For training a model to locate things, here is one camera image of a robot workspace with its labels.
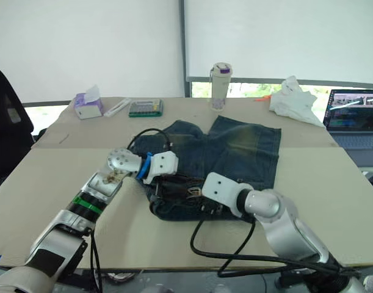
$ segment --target laptop screen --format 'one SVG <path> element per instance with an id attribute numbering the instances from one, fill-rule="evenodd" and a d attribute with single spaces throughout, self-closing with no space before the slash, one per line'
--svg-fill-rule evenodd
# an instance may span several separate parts
<path id="1" fill-rule="evenodd" d="M 373 131 L 373 90 L 332 90 L 323 123 L 329 131 Z"/>

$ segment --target tissue box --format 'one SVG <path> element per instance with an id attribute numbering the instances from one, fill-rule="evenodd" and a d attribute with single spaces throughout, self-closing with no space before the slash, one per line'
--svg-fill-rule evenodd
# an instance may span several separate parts
<path id="1" fill-rule="evenodd" d="M 85 93 L 78 93 L 75 97 L 74 110 L 80 119 L 99 117 L 103 115 L 101 98 L 96 101 L 85 103 Z"/>

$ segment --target orange object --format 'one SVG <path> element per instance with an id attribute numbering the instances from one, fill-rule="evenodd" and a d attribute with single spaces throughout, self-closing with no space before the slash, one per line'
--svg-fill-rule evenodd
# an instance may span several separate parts
<path id="1" fill-rule="evenodd" d="M 271 97 L 272 97 L 272 95 L 267 95 L 267 96 L 263 96 L 261 99 L 255 99 L 254 101 L 256 101 L 256 102 L 267 101 Z"/>

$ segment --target laptop keyboard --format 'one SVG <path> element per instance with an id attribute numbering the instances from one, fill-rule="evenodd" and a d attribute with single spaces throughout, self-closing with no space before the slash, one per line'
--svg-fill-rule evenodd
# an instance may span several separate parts
<path id="1" fill-rule="evenodd" d="M 373 149 L 373 136 L 333 136 L 335 141 L 343 148 L 348 150 Z"/>

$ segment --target white window blind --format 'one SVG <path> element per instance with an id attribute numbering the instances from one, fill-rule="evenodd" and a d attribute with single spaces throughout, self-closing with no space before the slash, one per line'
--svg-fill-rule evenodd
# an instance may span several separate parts
<path id="1" fill-rule="evenodd" d="M 234 78 L 373 84 L 373 0 L 185 0 L 187 80 L 216 62 Z"/>
<path id="2" fill-rule="evenodd" d="M 22 103 L 183 96 L 178 1 L 0 0 L 0 70 Z"/>

